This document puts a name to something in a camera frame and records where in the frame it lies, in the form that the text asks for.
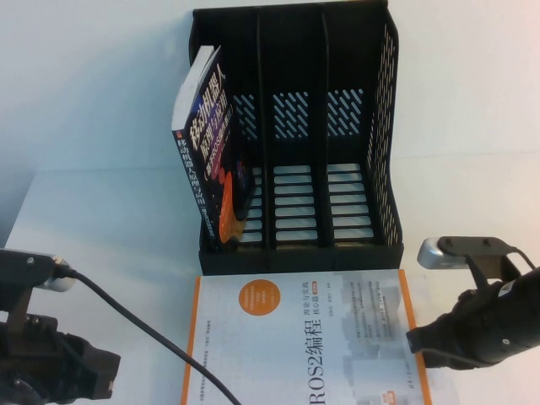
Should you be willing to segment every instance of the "white table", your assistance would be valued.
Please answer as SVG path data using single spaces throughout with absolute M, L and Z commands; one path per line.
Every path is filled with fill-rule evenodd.
M 418 312 L 420 323 L 448 311 L 473 286 L 466 271 L 429 273 L 419 267 L 416 255 L 425 237 L 498 236 L 540 264 L 538 178 L 540 154 L 393 160 L 406 246 L 402 267 L 411 276 L 427 274 L 435 302 Z M 200 274 L 199 221 L 182 168 L 44 173 L 34 179 L 6 247 L 64 256 L 185 347 L 194 278 Z M 32 311 L 54 316 L 61 331 L 121 355 L 114 395 L 106 403 L 179 403 L 184 364 L 81 283 L 65 294 L 36 290 Z M 464 405 L 536 404 L 537 365 L 540 349 L 498 367 L 450 375 Z

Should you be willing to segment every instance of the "black mechanical part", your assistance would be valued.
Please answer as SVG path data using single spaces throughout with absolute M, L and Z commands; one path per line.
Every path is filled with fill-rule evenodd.
M 447 255 L 465 257 L 478 289 L 462 293 L 450 313 L 407 333 L 427 367 L 469 370 L 496 365 L 540 344 L 540 268 L 521 275 L 495 238 L 440 238 Z M 500 281 L 490 284 L 488 279 Z
M 112 394 L 120 356 L 57 331 L 57 320 L 27 315 L 32 289 L 67 264 L 51 256 L 0 250 L 0 404 L 71 403 Z

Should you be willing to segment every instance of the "book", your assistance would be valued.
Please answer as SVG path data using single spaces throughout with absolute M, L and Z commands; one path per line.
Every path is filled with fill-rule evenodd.
M 424 405 L 404 271 L 201 277 L 188 353 L 241 403 Z M 181 405 L 228 404 L 188 365 Z
M 240 240 L 254 191 L 221 47 L 201 46 L 176 96 L 172 132 L 211 246 Z

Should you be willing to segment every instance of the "black file organizer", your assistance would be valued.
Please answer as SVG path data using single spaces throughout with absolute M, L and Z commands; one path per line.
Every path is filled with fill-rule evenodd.
M 222 46 L 258 183 L 247 241 L 237 249 L 212 251 L 201 228 L 202 272 L 398 268 L 402 229 L 390 183 L 398 44 L 387 2 L 215 8 L 193 16 L 190 59 L 199 46 Z M 307 182 L 283 188 L 287 170 L 303 170 Z M 289 206 L 289 197 L 305 204 Z M 290 219 L 302 225 L 288 228 Z

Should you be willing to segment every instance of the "ventilation slot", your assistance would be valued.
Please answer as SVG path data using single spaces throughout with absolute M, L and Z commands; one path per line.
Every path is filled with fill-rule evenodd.
M 276 139 L 291 140 L 308 137 L 307 106 L 308 94 L 306 92 L 273 95 Z
M 360 166 L 329 165 L 328 189 L 336 242 L 374 237 Z
M 379 85 L 375 93 L 375 110 L 371 118 L 366 162 L 371 182 L 375 185 L 375 201 L 376 205 L 380 207 L 382 233 L 388 245 L 396 244 L 399 241 L 397 219 L 392 212 L 391 201 L 388 197 L 389 173 L 386 167 L 392 135 L 396 59 L 396 44 L 388 32 L 388 27 L 385 26 L 379 66 Z
M 252 94 L 234 96 L 235 113 L 238 116 L 240 130 L 248 141 L 257 140 L 257 112 L 255 97 Z
M 317 241 L 310 166 L 277 166 L 273 172 L 276 241 Z
M 360 135 L 362 95 L 362 89 L 328 92 L 329 137 Z
M 247 213 L 246 227 L 242 235 L 241 246 L 260 245 L 262 241 L 262 172 L 260 167 L 253 169 L 255 176 L 255 196 Z

